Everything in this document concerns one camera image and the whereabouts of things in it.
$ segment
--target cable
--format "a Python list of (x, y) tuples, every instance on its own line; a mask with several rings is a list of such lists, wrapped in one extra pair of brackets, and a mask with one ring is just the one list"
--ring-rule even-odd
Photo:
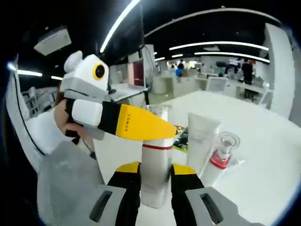
[(145, 49), (147, 50), (147, 52), (148, 52), (148, 55), (146, 54), (146, 57), (147, 57), (147, 60), (149, 61), (149, 64), (150, 65), (152, 65), (152, 68), (151, 68), (151, 83), (150, 83), (150, 86), (149, 86), (149, 90), (151, 90), (152, 89), (152, 83), (153, 83), (153, 72), (154, 72), (154, 69), (156, 69), (156, 65), (155, 65), (155, 63), (151, 60), (151, 52), (150, 52), (150, 50), (149, 50), (149, 48), (146, 46), (146, 45), (144, 45), (144, 47), (145, 47)]
[(17, 79), (16, 79), (16, 75), (14, 74), (14, 79), (15, 79), (15, 88), (16, 88), (16, 97), (17, 97), (17, 105), (18, 105), (18, 109), (19, 109), (19, 112), (20, 112), (20, 115), (21, 115), (21, 118), (22, 118), (22, 122), (23, 122), (23, 125), (25, 127), (25, 130), (30, 138), (30, 140), (32, 141), (32, 143), (35, 145), (36, 149), (40, 152), (40, 154), (44, 155), (45, 156), (45, 153), (42, 152), (42, 150), (39, 149), (39, 147), (36, 145), (36, 143), (33, 141), (33, 138), (30, 136), (30, 133), (27, 129), (27, 126), (26, 126), (26, 123), (25, 123), (25, 120), (23, 118), (23, 114), (22, 114), (22, 111), (21, 111), (21, 107), (20, 107), (20, 103), (19, 103), (19, 95), (18, 95), (18, 86), (17, 86)]
[(83, 139), (83, 142), (84, 142), (84, 144), (86, 145), (86, 147), (89, 149), (89, 151), (90, 151), (90, 157), (92, 158), (92, 159), (95, 159), (96, 160), (96, 153), (95, 152), (93, 152), (91, 149), (90, 149), (90, 147), (86, 144), (86, 142), (85, 142), (85, 140)]
[(93, 151), (90, 149), (90, 147), (86, 144), (85, 140), (83, 139), (84, 144), (86, 145), (87, 149), (92, 153)]

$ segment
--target yellow handle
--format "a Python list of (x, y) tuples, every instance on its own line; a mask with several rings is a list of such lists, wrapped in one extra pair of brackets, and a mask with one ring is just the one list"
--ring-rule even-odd
[(173, 138), (176, 127), (142, 108), (121, 105), (116, 135), (131, 140)]

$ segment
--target chair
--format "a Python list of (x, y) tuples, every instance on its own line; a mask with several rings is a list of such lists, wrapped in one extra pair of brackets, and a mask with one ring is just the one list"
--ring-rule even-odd
[(223, 93), (226, 87), (227, 78), (209, 77), (206, 91)]
[(259, 101), (258, 105), (262, 106), (264, 108), (267, 108), (269, 102), (273, 98), (273, 91), (272, 90), (266, 90), (266, 92), (262, 95), (261, 100)]
[(25, 103), (28, 107), (31, 117), (40, 114), (39, 106), (37, 103), (36, 89), (31, 87), (28, 91), (22, 93)]

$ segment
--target white table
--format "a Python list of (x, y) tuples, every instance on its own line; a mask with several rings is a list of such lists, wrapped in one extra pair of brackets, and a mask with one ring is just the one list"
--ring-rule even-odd
[(216, 73), (206, 73), (206, 72), (201, 72), (201, 74), (202, 74), (202, 75), (205, 75), (205, 76), (207, 76), (207, 75), (218, 76), (218, 74), (216, 74)]
[[(196, 91), (165, 102), (172, 105), (173, 123), (187, 126), (192, 112), (222, 122), (220, 131), (238, 135), (237, 149), (246, 160), (229, 172), (215, 189), (232, 200), (239, 214), (250, 222), (271, 225), (290, 201), (300, 181), (301, 129), (285, 118), (238, 99)], [(109, 134), (95, 141), (96, 154), (107, 183), (114, 170), (125, 163), (141, 160), (142, 142)], [(186, 154), (173, 150), (173, 162), (186, 163)], [(175, 226), (171, 194), (159, 210), (141, 205), (136, 225)]]
[(242, 87), (244, 89), (252, 90), (252, 91), (255, 91), (255, 92), (258, 92), (258, 93), (261, 93), (261, 94), (264, 94), (266, 92), (266, 89), (263, 88), (263, 87), (258, 87), (258, 86), (255, 86), (255, 85), (248, 85), (248, 84), (245, 84), (245, 83), (242, 83), (242, 82), (239, 82), (239, 81), (236, 81), (236, 80), (231, 80), (231, 79), (227, 80), (226, 85), (231, 85), (231, 86), (235, 86), (235, 87)]
[(183, 96), (193, 91), (199, 90), (200, 85), (196, 81), (207, 81), (207, 78), (198, 78), (195, 74), (187, 77), (181, 77), (178, 82), (175, 74), (163, 73), (153, 78), (153, 92), (155, 94), (164, 94), (168, 92), (168, 86), (172, 86), (175, 97)]
[(141, 94), (144, 91), (147, 91), (147, 88), (144, 87), (130, 87), (127, 83), (121, 83), (121, 84), (112, 84), (112, 89), (116, 89), (116, 93), (113, 93), (110, 95), (110, 98), (117, 102), (129, 97), (133, 97), (135, 95)]

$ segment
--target yellow eye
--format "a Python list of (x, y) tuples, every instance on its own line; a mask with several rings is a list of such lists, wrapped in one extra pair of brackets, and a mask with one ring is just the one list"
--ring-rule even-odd
[(96, 80), (101, 80), (103, 76), (104, 76), (104, 66), (102, 64), (96, 65), (93, 70), (93, 77)]

